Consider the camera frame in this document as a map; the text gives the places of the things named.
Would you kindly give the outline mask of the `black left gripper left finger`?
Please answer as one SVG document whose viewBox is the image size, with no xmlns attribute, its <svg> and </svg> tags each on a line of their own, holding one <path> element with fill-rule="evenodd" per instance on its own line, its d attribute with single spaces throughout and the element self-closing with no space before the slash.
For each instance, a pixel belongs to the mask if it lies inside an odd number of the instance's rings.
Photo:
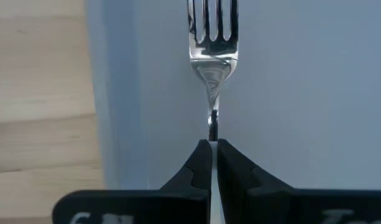
<svg viewBox="0 0 381 224">
<path fill-rule="evenodd" d="M 200 140 L 158 190 L 79 190 L 54 206 L 54 223 L 209 223 L 212 149 Z"/>
</svg>

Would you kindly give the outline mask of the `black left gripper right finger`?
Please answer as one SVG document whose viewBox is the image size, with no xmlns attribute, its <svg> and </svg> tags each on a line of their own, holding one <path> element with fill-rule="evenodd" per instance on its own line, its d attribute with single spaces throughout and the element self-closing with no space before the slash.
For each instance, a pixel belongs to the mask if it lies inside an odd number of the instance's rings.
<svg viewBox="0 0 381 224">
<path fill-rule="evenodd" d="M 296 189 L 225 139 L 217 166 L 226 223 L 381 223 L 381 190 Z"/>
</svg>

